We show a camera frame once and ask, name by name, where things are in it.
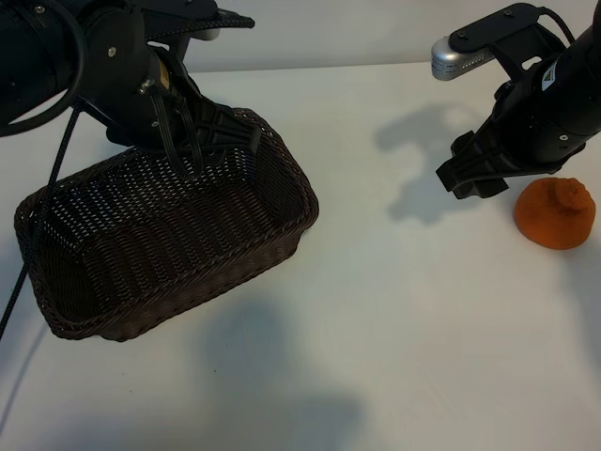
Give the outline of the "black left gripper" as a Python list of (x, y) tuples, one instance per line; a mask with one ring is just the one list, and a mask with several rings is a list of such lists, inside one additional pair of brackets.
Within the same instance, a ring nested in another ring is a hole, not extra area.
[(150, 66), (132, 92), (118, 94), (110, 114), (114, 124), (107, 137), (150, 152), (177, 154), (200, 146), (206, 162), (216, 162), (227, 152), (256, 154), (261, 129), (235, 115), (232, 108), (201, 95), (183, 63), (163, 47), (149, 46)]

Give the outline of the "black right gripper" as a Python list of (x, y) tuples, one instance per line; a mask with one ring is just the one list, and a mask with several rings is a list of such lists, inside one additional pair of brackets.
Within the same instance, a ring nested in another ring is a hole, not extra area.
[(550, 173), (596, 134), (596, 48), (571, 46), (543, 68), (524, 72), (491, 122), (483, 138), (458, 136), (454, 157), (436, 171), (458, 200), (506, 191), (502, 177)]

